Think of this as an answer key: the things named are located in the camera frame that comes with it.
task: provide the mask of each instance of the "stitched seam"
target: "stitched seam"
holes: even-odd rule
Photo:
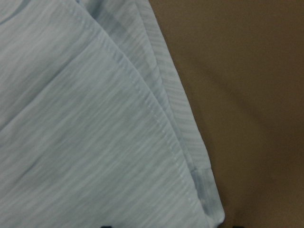
[[[78,16],[78,15],[76,14],[76,11],[75,11],[75,10],[70,9],[69,6],[68,6],[63,0],[59,0],[59,2],[61,2],[61,3],[65,6],[65,8],[67,9],[67,11],[70,12],[70,14],[71,14],[72,16],[75,16],[75,17],[80,21],[80,23],[84,25],[85,28],[87,28],[87,29],[91,30],[92,32],[94,32],[94,28],[92,28],[92,27],[90,27],[88,24],[86,24],[85,21],[84,21],[80,16]],[[104,34],[104,35],[107,36],[107,34],[106,34],[103,30],[102,30],[102,32],[98,33],[98,34],[97,34],[97,39],[101,40],[101,42],[103,42],[103,41],[105,40],[104,38],[101,37],[102,34]],[[127,68],[127,65],[126,65],[126,64],[123,64],[122,62],[116,60],[115,56],[114,56],[113,53],[110,51],[110,48],[109,48],[107,45],[105,45],[104,48],[105,48],[105,50],[110,54],[110,56],[112,57],[112,59],[115,60],[115,61],[117,62],[117,64],[121,65],[123,68]],[[133,79],[132,76],[131,76],[130,74],[128,74],[128,76],[129,76],[129,78],[130,78],[132,84],[134,85],[135,89],[137,90],[138,94],[140,95],[140,97],[141,97],[141,98],[144,98],[143,95],[142,95],[142,91],[140,90],[138,84],[135,82],[135,79]],[[185,184],[185,180],[184,180],[185,178],[184,178],[184,176],[183,176],[183,174],[182,174],[182,172],[181,172],[181,169],[180,169],[180,167],[179,167],[179,165],[178,165],[176,155],[175,155],[175,153],[173,152],[172,146],[168,143],[168,141],[169,141],[169,140],[168,140],[168,135],[167,135],[166,132],[162,129],[162,125],[161,125],[160,121],[158,120],[156,113],[152,110],[152,107],[147,103],[147,100],[146,100],[146,99],[144,99],[144,103],[145,103],[145,104],[148,106],[148,108],[150,109],[150,112],[152,113],[152,115],[153,115],[155,121],[158,123],[161,132],[164,134],[164,136],[165,136],[165,138],[166,138],[165,142],[166,142],[167,146],[169,147],[169,149],[170,149],[170,151],[171,151],[171,154],[173,155],[173,158],[174,158],[174,161],[175,161],[176,168],[177,168],[177,170],[178,170],[178,172],[179,172],[179,176],[180,176],[180,178],[181,178],[181,182],[182,182],[183,184]],[[189,185],[186,185],[186,195],[187,195],[188,201],[190,202],[190,205],[193,207],[191,211],[192,211],[192,213],[195,215],[195,209],[196,209],[196,208],[195,208],[195,205],[196,205],[196,203],[195,203],[195,201],[193,201],[193,199],[190,197],[190,194],[189,194]]]
[[[161,73],[160,68],[158,67],[158,65],[159,65],[159,60],[157,59],[157,57],[156,57],[156,55],[155,55],[155,51],[154,51],[154,49],[153,49],[153,47],[152,47],[151,39],[150,39],[150,37],[149,37],[149,35],[148,35],[148,32],[147,32],[147,30],[146,30],[145,23],[144,23],[144,21],[143,21],[143,15],[142,15],[141,11],[140,11],[139,8],[138,8],[138,5],[137,5],[136,0],[134,0],[134,3],[135,3],[135,6],[136,6],[136,8],[137,8],[137,11],[138,11],[138,13],[139,13],[139,16],[140,16],[140,18],[141,18],[141,21],[142,21],[142,24],[143,24],[143,27],[144,27],[144,31],[145,31],[145,33],[146,33],[146,35],[147,35],[147,37],[148,37],[148,40],[149,40],[149,43],[150,43],[152,52],[153,52],[153,54],[154,54],[154,58],[155,58],[155,61],[156,61],[156,64],[157,64],[156,66],[157,66],[158,72],[159,72],[159,74],[160,74],[161,81],[163,82],[163,79],[162,79],[162,77],[161,77],[162,73]],[[191,160],[190,160],[189,162],[190,162],[191,165],[193,166],[193,170],[190,171],[190,172],[192,172],[192,171],[194,171],[194,170],[196,169],[196,165],[195,165],[194,162],[193,162],[193,157],[192,157],[192,154],[190,153],[189,150],[188,150],[188,154],[189,154],[189,156],[190,156],[190,158],[191,158]]]

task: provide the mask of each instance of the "brown surface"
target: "brown surface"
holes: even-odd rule
[[[221,228],[304,228],[304,2],[150,2],[209,151]]]

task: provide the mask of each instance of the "brown background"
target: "brown background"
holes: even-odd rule
[[[304,1],[150,2],[209,151],[221,228],[304,228]]]

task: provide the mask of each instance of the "tan fabric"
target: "tan fabric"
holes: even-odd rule
[[[209,151],[221,227],[304,227],[304,2],[150,2]]]

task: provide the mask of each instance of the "light blue fabric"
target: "light blue fabric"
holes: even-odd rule
[[[0,15],[1,228],[223,220],[148,1],[0,0]]]

